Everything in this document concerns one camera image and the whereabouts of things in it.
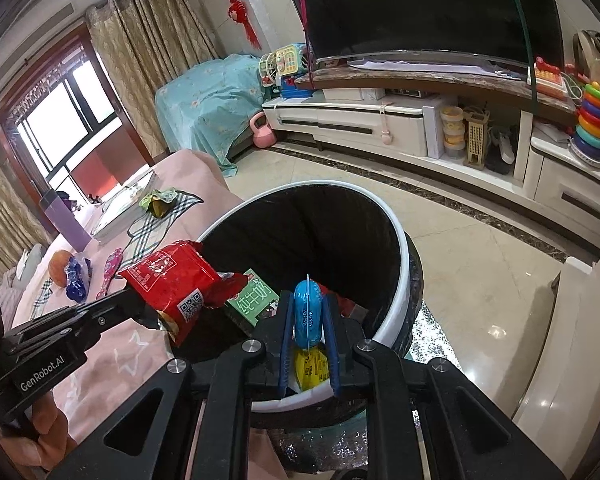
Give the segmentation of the person's left hand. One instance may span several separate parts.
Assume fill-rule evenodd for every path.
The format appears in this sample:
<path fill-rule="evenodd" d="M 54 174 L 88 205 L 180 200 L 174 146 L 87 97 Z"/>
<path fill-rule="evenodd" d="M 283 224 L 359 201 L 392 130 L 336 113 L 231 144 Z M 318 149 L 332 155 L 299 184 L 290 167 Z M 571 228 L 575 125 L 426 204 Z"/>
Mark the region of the person's left hand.
<path fill-rule="evenodd" d="M 76 448 L 67 416 L 57 407 L 51 391 L 33 403 L 31 422 L 38 433 L 36 440 L 10 436 L 0 427 L 2 448 L 26 479 L 36 479 L 42 470 L 51 471 Z"/>

